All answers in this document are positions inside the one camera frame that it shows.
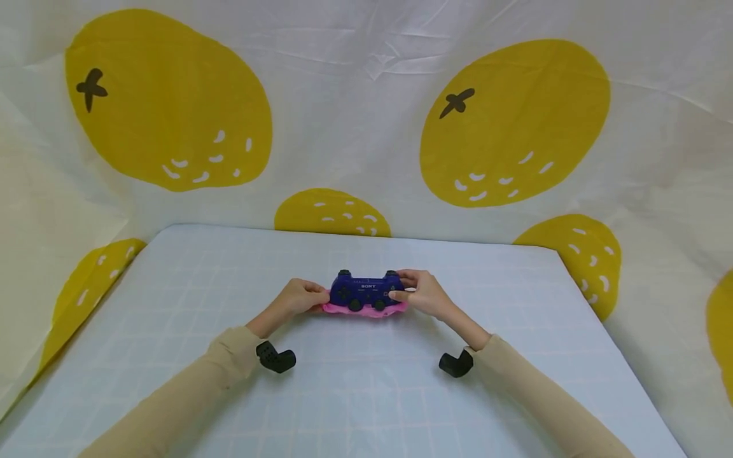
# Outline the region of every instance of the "yellow lemon print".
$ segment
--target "yellow lemon print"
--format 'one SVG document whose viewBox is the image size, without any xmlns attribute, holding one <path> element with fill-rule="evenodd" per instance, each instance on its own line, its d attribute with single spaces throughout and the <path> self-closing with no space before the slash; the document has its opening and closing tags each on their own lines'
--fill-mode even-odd
<svg viewBox="0 0 733 458">
<path fill-rule="evenodd" d="M 605 224 L 585 215 L 558 216 L 527 229 L 514 243 L 557 251 L 598 319 L 611 315 L 619 295 L 621 246 Z"/>
<path fill-rule="evenodd" d="M 315 188 L 287 198 L 275 213 L 279 231 L 390 237 L 387 220 L 374 207 L 350 194 Z"/>
<path fill-rule="evenodd" d="M 427 187 L 458 207 L 495 207 L 559 184 L 605 121 L 611 85 L 585 49 L 536 40 L 461 70 L 427 115 L 420 167 Z"/>
<path fill-rule="evenodd" d="M 56 299 L 51 331 L 43 347 L 39 371 L 71 339 L 104 293 L 145 245 L 145 242 L 135 238 L 119 240 L 90 251 L 76 265 Z"/>
<path fill-rule="evenodd" d="M 114 169 L 170 191 L 241 185 L 270 157 L 270 106 L 226 46 L 149 10 L 85 25 L 66 50 L 74 112 Z"/>
<path fill-rule="evenodd" d="M 707 338 L 721 367 L 723 385 L 733 405 L 733 270 L 720 280 L 707 300 Z"/>
</svg>

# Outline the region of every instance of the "grid pattern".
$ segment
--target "grid pattern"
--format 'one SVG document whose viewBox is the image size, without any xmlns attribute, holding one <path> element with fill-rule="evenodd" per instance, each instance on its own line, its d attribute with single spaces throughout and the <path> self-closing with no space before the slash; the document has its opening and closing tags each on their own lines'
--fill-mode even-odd
<svg viewBox="0 0 733 458">
<path fill-rule="evenodd" d="M 0 458 L 75 457 L 291 277 L 330 286 L 431 270 L 636 454 L 683 457 L 559 257 L 544 248 L 173 226 L 142 252 L 54 371 L 0 426 Z M 301 317 L 271 339 L 298 365 L 258 371 L 199 420 L 176 457 L 553 457 L 523 411 L 471 372 L 438 369 L 463 343 L 408 311 Z"/>
</svg>

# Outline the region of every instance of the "fabric backdrop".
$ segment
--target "fabric backdrop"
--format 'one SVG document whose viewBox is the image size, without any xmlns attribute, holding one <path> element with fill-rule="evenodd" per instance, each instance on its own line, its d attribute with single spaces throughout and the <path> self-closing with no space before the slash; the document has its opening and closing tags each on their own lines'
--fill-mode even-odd
<svg viewBox="0 0 733 458">
<path fill-rule="evenodd" d="M 731 24 L 728 0 L 2 2 L 0 415 L 200 222 L 556 249 L 684 449 L 722 457 Z"/>
</svg>

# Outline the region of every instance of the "blue game controller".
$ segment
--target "blue game controller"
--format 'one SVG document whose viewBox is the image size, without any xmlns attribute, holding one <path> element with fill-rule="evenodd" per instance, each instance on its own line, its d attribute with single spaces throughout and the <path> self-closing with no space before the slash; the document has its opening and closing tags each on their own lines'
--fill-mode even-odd
<svg viewBox="0 0 733 458">
<path fill-rule="evenodd" d="M 394 270 L 387 270 L 382 278 L 353 278 L 351 272 L 341 270 L 331 285 L 328 305 L 331 309 L 341 308 L 354 314 L 382 317 L 389 308 L 406 307 L 406 304 L 389 298 L 389 292 L 395 290 L 404 291 L 405 287 Z"/>
</svg>

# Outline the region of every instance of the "hand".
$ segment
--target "hand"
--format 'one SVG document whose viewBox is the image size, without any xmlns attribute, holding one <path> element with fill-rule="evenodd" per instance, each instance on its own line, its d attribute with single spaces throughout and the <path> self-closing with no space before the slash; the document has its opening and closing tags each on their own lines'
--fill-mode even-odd
<svg viewBox="0 0 733 458">
<path fill-rule="evenodd" d="M 473 321 L 448 297 L 438 280 L 427 270 L 398 270 L 397 274 L 405 288 L 414 291 L 390 291 L 389 297 L 406 302 L 410 307 L 445 322 L 476 351 L 486 346 L 491 339 L 478 323 Z"/>
<path fill-rule="evenodd" d="M 291 278 L 270 307 L 282 307 L 293 315 L 325 304 L 330 299 L 325 288 L 312 281 Z"/>
<path fill-rule="evenodd" d="M 294 315 L 320 307 L 328 299 L 328 293 L 319 284 L 292 278 L 275 300 L 247 323 L 247 328 L 255 336 L 266 339 Z"/>
<path fill-rule="evenodd" d="M 410 307 L 440 321 L 446 321 L 458 309 L 438 280 L 427 270 L 398 270 L 397 275 L 405 288 L 415 290 L 391 291 L 391 299 L 406 302 Z"/>
</svg>

